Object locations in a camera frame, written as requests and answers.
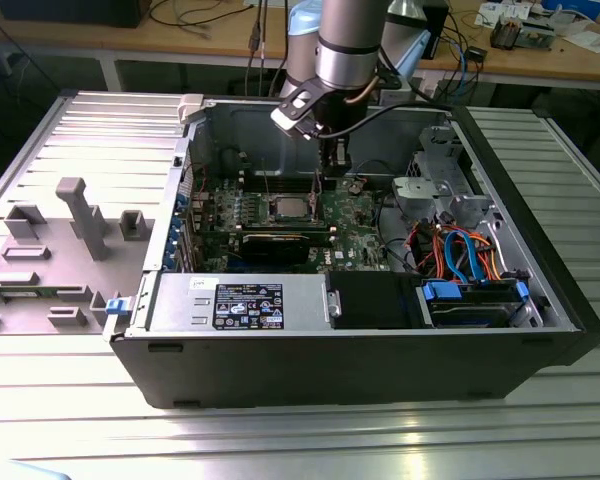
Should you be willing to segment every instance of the warning label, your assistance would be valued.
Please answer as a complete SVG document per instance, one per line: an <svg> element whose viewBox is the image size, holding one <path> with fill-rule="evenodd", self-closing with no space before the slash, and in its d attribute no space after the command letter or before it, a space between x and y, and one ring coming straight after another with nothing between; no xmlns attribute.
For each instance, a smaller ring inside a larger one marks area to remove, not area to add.
<svg viewBox="0 0 600 480"><path fill-rule="evenodd" d="M218 285L213 326L216 330L284 328L282 285Z"/></svg>

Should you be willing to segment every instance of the blue cable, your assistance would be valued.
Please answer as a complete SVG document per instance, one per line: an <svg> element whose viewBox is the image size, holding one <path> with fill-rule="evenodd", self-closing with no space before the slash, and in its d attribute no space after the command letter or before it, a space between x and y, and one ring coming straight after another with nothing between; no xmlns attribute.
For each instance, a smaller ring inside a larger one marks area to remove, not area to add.
<svg viewBox="0 0 600 480"><path fill-rule="evenodd" d="M467 277L465 277L464 274L456 268L456 266L453 264L453 258L451 258L451 244L453 241L453 237L455 237L456 235L462 235L462 237L464 238L464 242L467 244L467 254L469 257L469 265L471 265L471 273L473 274L473 278L475 278L477 281L484 280L484 273L482 272L480 264L478 263L475 245L471 241L469 235L467 235L465 232L460 232L458 230L450 232L444 241L444 259L447 262L449 270L455 273L462 283L469 283Z"/></svg>
<svg viewBox="0 0 600 480"><path fill-rule="evenodd" d="M464 80L465 80L465 77L467 76L467 59L464 58L464 52L462 51L462 48L460 47L460 45L458 45L456 42L454 42L451 39L447 39L447 41L456 48L456 50L458 51L458 55L460 55L460 65L462 68L462 75L460 76L460 86L452 95L452 97L456 97L459 95L459 92L462 92L463 87L464 87Z"/></svg>

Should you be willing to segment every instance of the wooden workbench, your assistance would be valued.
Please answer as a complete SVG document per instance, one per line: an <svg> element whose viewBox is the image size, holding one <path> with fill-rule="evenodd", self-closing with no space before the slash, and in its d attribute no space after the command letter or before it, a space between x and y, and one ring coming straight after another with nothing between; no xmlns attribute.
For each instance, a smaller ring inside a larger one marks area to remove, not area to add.
<svg viewBox="0 0 600 480"><path fill-rule="evenodd" d="M212 0L179 1L181 10L187 6L194 8L213 5ZM460 30L467 38L472 39L472 45L489 51L484 64L484 78L494 74L496 77L500 76L497 78L507 76L510 83L528 84L538 79L540 83L541 80L545 83L555 81L556 86L560 86L560 80L570 80L582 82L582 88L586 88L587 82L596 82L596 85L600 86L600 54L591 53L563 39L556 39L550 51L491 49L491 30L473 25L475 14L471 13L471 10L477 9L480 3L479 0L452 0L453 10L457 12L454 16ZM242 7L240 0L227 0L211 11L199 12L190 18L202 20ZM269 10L266 57L269 59L267 66L274 66L279 64L284 52L284 12L280 8ZM169 4L160 7L155 14L164 21L174 21ZM210 39L201 38L177 27L160 25L148 16L136 29L15 22L6 21L1 15L0 21L5 30L32 53L53 55L54 51L57 51L56 54L71 55L74 52L76 56L89 56L100 60L105 78L111 83L109 80L115 73L111 72L111 65L115 69L115 60L122 59L244 65L249 54L247 42L255 16L256 9L253 8L209 24L206 32L211 35ZM594 29L600 30L600 26L595 26ZM13 49L0 32L1 47ZM443 44L435 59L423 60L418 67L420 72L426 73L453 71L456 66L457 61L453 58L449 46ZM516 81L524 78L534 80Z"/></svg>

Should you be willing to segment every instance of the blue plastic clip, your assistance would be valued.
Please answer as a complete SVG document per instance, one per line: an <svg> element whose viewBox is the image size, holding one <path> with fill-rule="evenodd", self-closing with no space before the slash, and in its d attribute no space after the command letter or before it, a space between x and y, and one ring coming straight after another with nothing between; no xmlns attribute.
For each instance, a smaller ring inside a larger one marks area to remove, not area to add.
<svg viewBox="0 0 600 480"><path fill-rule="evenodd" d="M523 300L529 298L529 289L523 282L517 282L516 289L518 289L518 293L520 294L520 297L522 297Z"/></svg>
<svg viewBox="0 0 600 480"><path fill-rule="evenodd" d="M462 298L460 287L453 282L427 282L422 289L425 300L456 300Z"/></svg>
<svg viewBox="0 0 600 480"><path fill-rule="evenodd" d="M133 297L120 297L107 300L104 311L107 315L128 315L131 313Z"/></svg>

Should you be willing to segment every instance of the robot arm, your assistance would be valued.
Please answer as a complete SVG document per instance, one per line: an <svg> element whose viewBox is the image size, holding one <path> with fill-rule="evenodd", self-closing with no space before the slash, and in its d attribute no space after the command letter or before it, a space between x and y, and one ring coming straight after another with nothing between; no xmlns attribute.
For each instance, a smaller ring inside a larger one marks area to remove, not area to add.
<svg viewBox="0 0 600 480"><path fill-rule="evenodd" d="M298 43L298 50L301 50L294 51L295 45L290 44L289 73L290 82L296 83L295 89L271 115L284 131L297 128L305 135L314 131L316 125L330 131L339 127L344 129L364 116L366 108L360 108L358 104L365 102L351 104L346 100L355 100L373 81L390 0L307 3L313 10L322 5L317 46L314 47L317 52L314 75L308 79L294 78L294 74L307 77L312 73L307 48L311 48L315 36L303 41L294 39L293 43ZM296 56L298 54L307 60L303 62ZM309 113L314 114L316 123L306 121Z"/></svg>
<svg viewBox="0 0 600 480"><path fill-rule="evenodd" d="M306 0L291 13L285 98L271 118L287 133L298 131L307 139L329 136L320 140L319 149L327 174L342 174L351 167L348 135L337 133L366 115L369 93L379 83L381 44L407 77L422 55L429 40L426 18L422 14L414 24L411 11L405 17L407 3ZM410 26L402 24L405 18ZM399 88L399 79L393 80Z"/></svg>

